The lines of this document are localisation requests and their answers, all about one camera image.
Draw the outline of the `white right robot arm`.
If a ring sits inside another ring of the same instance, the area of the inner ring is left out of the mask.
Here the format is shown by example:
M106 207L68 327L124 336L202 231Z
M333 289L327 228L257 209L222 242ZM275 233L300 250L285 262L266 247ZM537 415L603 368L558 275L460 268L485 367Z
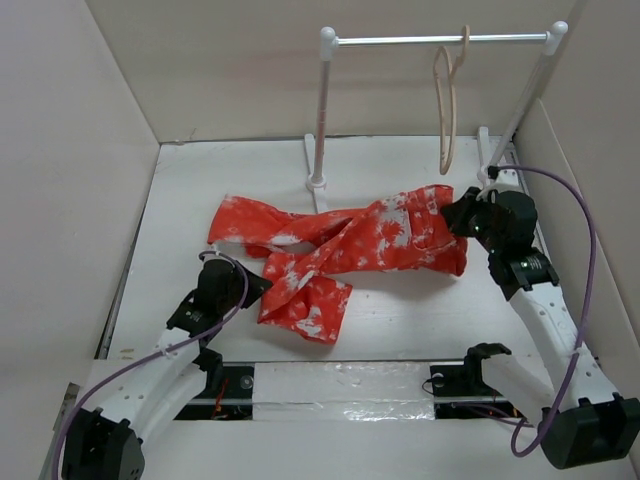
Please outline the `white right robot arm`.
M502 344L479 344L462 369L473 393L497 390L535 426L557 469L622 459L639 434L639 401L599 369L564 302L559 277L534 245L537 210L521 191L469 188L441 210L449 230L487 251L489 272L528 330L551 383L528 373Z

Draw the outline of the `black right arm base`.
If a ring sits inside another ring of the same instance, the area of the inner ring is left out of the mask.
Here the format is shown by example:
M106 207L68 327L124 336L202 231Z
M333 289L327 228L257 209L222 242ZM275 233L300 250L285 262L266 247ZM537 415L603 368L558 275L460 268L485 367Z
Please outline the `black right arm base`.
M511 351L500 343L480 343L470 347L462 360L431 364L421 388L434 400L435 418L491 419L516 426L522 413L489 387L481 372L483 360L502 354L510 355Z

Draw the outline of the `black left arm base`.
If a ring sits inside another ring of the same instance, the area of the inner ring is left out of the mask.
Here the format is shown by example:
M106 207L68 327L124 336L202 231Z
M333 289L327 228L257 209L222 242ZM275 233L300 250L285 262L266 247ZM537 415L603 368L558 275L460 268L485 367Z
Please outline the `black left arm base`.
M178 421L241 421L253 418L255 364L226 362L219 355L205 389L176 415Z

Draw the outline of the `orange white tie-dye trousers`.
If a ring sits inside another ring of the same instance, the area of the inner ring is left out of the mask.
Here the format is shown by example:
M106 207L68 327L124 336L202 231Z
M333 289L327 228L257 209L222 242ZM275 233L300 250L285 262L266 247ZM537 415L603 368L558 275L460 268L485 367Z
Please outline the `orange white tie-dye trousers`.
M467 241L449 231L441 214L453 200L453 187L435 184L362 208L302 214L226 196L208 242L265 261L262 275L272 286L262 296L258 323L333 345L352 292L337 275L421 268L464 273Z

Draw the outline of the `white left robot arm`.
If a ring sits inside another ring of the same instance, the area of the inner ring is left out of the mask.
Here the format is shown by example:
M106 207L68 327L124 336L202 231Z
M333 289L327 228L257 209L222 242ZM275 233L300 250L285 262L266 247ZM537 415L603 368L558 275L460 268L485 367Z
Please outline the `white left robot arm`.
M211 340L272 287L225 254L206 255L197 286L166 322L152 352L110 374L77 400L51 460L54 479L139 479L146 450L195 397L224 384Z

